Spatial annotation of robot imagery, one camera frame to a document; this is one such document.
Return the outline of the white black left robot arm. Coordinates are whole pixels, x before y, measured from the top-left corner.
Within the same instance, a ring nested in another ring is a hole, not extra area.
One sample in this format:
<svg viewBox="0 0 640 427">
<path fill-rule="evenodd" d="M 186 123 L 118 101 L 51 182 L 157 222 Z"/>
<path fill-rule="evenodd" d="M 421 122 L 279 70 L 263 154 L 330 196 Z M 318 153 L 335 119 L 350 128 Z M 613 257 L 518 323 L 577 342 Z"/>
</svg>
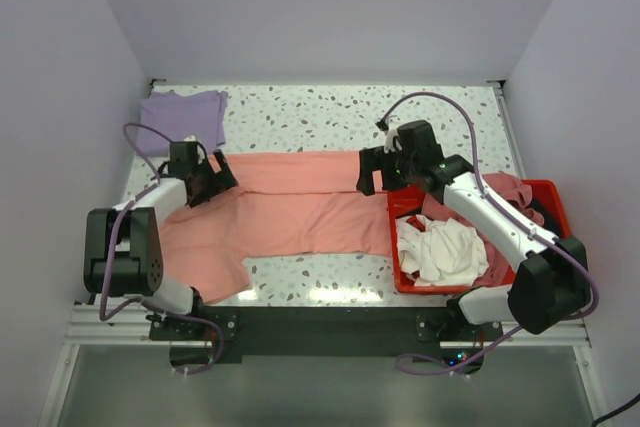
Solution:
<svg viewBox="0 0 640 427">
<path fill-rule="evenodd" d="M 153 182 L 129 200 L 88 213 L 84 286 L 100 297 L 102 321 L 139 303 L 173 315 L 173 329 L 185 339 L 196 339 L 207 327 L 202 298 L 197 289 L 168 274 L 160 227 L 174 212 L 207 203 L 238 181 L 221 150 L 208 154 L 195 140 L 172 142 L 169 159 L 152 171 Z"/>
</svg>

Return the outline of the salmon pink t shirt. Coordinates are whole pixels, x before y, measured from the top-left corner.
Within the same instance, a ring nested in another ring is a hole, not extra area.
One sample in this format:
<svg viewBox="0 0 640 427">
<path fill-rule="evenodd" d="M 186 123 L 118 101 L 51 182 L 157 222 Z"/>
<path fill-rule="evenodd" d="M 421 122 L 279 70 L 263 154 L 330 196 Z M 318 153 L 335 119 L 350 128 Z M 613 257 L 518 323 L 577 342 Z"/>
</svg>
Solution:
<svg viewBox="0 0 640 427">
<path fill-rule="evenodd" d="M 232 154 L 238 186 L 160 228 L 164 269 L 219 302 L 248 288 L 247 258 L 392 251 L 386 196 L 357 191 L 355 151 Z"/>
</svg>

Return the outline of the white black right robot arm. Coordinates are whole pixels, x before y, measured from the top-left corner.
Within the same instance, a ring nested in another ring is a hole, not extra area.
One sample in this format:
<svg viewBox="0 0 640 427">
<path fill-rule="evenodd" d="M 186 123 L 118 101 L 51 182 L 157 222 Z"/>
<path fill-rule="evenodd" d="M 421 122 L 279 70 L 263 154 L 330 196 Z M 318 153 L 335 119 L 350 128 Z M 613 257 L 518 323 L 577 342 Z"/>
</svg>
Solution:
<svg viewBox="0 0 640 427">
<path fill-rule="evenodd" d="M 496 194 L 477 167 L 460 155 L 445 156 L 427 121 L 400 126 L 390 148 L 360 150 L 357 190 L 373 195 L 376 173 L 386 192 L 416 186 L 461 215 L 515 271 L 507 286 L 474 288 L 448 301 L 445 326 L 452 337 L 469 339 L 492 321 L 540 334 L 597 307 L 583 243 L 539 227 Z"/>
</svg>

